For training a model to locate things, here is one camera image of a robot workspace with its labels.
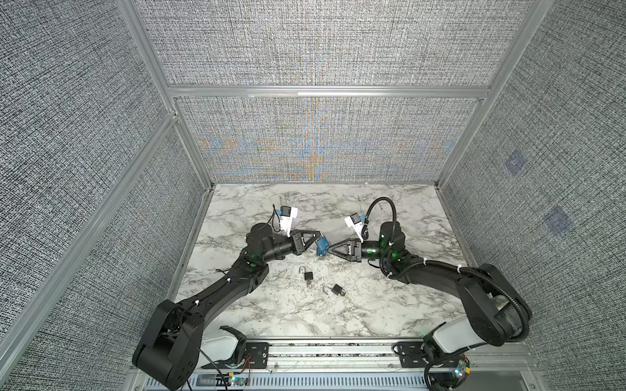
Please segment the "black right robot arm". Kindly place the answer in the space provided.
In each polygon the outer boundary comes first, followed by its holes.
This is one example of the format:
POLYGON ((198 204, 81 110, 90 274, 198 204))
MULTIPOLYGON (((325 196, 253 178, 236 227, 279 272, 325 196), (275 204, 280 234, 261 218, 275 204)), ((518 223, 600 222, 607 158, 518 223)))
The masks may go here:
POLYGON ((531 310, 504 275, 491 264, 454 266, 409 252, 399 223, 381 225, 379 239, 357 237, 331 244, 325 252, 348 262, 378 261, 389 280, 422 285, 457 297, 465 314, 424 337, 431 355, 451 355, 482 345, 502 346, 525 340, 531 310))

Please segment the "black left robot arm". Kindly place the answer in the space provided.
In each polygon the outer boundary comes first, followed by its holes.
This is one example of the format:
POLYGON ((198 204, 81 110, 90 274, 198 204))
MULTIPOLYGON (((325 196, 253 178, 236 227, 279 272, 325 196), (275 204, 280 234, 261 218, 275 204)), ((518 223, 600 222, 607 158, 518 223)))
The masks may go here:
POLYGON ((179 302, 162 301, 132 356, 132 364, 164 385, 182 388, 204 358, 225 378, 222 367, 244 358, 246 337, 232 327, 218 329, 218 347, 201 346, 205 328, 228 306, 252 293, 269 273, 269 262, 306 252, 322 238, 320 231, 294 230, 284 236, 268 223, 258 223, 246 235, 241 250, 226 274, 208 288, 179 302))

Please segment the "blue padlock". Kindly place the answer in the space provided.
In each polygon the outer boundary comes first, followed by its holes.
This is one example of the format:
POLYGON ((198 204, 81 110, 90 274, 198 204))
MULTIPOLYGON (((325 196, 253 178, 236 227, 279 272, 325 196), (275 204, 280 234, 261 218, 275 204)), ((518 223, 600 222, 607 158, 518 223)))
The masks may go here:
POLYGON ((329 249, 329 241, 325 237, 321 237, 316 241, 316 255, 325 257, 329 249))

